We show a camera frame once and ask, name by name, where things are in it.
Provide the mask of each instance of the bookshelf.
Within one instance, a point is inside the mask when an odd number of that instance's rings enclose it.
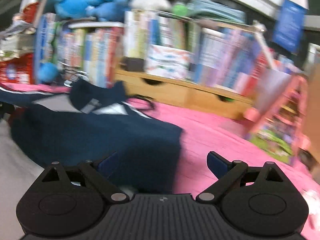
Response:
[[[121,69],[120,64],[116,66],[115,80],[124,81],[129,95],[148,96],[159,103],[214,113],[235,120],[240,119],[253,104],[252,99],[232,91],[153,76],[144,72],[130,72]],[[223,101],[219,96],[231,98],[233,101]]]

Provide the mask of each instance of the pink bed sheet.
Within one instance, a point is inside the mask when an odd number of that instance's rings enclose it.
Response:
[[[320,193],[320,185],[312,180],[306,167],[299,161],[294,167],[278,162],[252,143],[220,128],[229,119],[159,103],[156,103],[155,111],[146,114],[184,129],[175,193],[191,193],[195,197],[217,181],[206,164],[210,151],[217,152],[229,161],[242,160],[249,166],[263,166],[266,161],[274,161],[300,192],[313,189]],[[309,220],[302,235],[308,240],[320,239],[320,232],[311,228]]]

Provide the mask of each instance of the dark blue garment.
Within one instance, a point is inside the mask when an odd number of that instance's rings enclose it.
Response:
[[[13,120],[12,138],[42,167],[105,159],[98,170],[115,185],[168,193],[182,129],[145,116],[125,100],[121,82],[104,89],[79,80],[69,95],[31,104]]]

